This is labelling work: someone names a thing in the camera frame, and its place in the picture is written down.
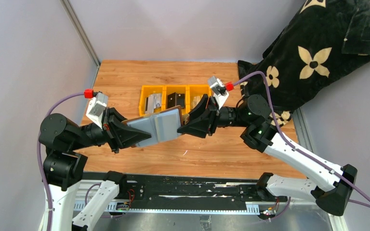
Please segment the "brown leather card holder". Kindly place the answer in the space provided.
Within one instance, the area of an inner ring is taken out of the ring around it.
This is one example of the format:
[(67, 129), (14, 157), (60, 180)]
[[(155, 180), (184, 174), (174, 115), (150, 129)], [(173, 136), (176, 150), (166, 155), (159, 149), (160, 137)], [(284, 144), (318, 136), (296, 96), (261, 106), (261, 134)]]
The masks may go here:
[(177, 130), (183, 123), (184, 120), (180, 106), (123, 121), (123, 124), (148, 132), (151, 135), (150, 138), (136, 143), (135, 147), (147, 147), (161, 142), (175, 140), (182, 135)]

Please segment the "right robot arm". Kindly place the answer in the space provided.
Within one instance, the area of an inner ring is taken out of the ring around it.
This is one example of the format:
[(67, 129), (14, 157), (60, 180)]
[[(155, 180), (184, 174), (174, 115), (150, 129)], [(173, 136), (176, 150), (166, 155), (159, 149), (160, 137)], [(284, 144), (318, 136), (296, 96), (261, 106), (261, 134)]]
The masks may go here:
[(304, 179), (296, 179), (265, 172), (256, 182), (255, 194), (263, 200), (286, 196), (314, 202), (323, 211), (342, 216), (357, 169), (350, 164), (331, 163), (293, 142), (266, 120), (270, 113), (261, 95), (249, 96), (236, 107), (219, 107), (212, 96), (204, 95), (178, 131), (205, 138), (217, 128), (243, 127), (241, 138), (249, 148), (282, 160), (305, 175)]

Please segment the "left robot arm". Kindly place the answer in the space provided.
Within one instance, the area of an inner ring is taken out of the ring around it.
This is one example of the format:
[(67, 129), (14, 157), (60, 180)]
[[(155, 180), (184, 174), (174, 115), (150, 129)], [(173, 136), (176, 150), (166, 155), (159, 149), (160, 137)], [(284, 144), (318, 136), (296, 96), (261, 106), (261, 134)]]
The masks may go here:
[(48, 184), (48, 216), (50, 231), (91, 231), (113, 199), (132, 202), (135, 190), (127, 184), (127, 176), (109, 171), (98, 191), (81, 212), (73, 215), (73, 207), (80, 188), (87, 157), (78, 150), (108, 144), (111, 150), (132, 147), (149, 139), (150, 133), (129, 127), (124, 117), (114, 108), (106, 108), (100, 124), (78, 126), (64, 115), (55, 113), (45, 117), (40, 126), (39, 143), (46, 148), (43, 180)]

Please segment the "black card in tray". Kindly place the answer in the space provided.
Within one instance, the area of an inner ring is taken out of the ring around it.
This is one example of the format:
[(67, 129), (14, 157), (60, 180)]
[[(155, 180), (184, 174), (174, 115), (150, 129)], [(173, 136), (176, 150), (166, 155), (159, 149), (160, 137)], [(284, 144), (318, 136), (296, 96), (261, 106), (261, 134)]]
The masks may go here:
[(180, 106), (182, 109), (185, 109), (185, 94), (184, 93), (171, 93), (167, 96), (166, 108), (172, 108), (175, 106)]

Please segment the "silver card in tray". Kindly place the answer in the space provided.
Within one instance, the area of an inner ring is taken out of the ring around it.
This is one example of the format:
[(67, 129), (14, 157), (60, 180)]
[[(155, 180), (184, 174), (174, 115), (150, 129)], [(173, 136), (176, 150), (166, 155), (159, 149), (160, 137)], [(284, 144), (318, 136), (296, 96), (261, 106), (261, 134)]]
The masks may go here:
[(146, 98), (145, 114), (152, 114), (162, 106), (162, 94), (152, 93)]

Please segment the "yellow compartment tray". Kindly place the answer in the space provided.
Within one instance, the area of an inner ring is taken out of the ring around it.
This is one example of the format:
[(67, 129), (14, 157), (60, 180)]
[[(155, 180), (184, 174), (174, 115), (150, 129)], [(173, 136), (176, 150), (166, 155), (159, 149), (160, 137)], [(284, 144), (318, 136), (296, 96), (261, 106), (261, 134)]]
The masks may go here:
[(157, 113), (175, 106), (182, 114), (197, 106), (203, 95), (212, 96), (207, 84), (202, 85), (143, 85), (139, 101), (139, 115)]

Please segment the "black floral blanket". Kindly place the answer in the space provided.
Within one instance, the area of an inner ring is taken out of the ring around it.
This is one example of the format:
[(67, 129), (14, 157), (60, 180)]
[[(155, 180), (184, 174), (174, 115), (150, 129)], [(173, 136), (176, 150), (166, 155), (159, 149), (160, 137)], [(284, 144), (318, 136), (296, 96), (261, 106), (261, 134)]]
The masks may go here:
[(369, 62), (370, 0), (307, 0), (261, 61), (238, 61), (241, 97), (270, 95), (283, 126), (323, 88)]

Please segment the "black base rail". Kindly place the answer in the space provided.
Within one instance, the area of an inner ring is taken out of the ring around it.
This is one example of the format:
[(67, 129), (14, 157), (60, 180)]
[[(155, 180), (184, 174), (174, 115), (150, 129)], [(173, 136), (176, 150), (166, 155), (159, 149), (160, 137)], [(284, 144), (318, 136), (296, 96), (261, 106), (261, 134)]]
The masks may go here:
[(256, 180), (180, 177), (162, 175), (127, 176), (127, 189), (111, 200), (106, 211), (128, 213), (178, 213), (259, 215), (287, 197), (261, 198)]

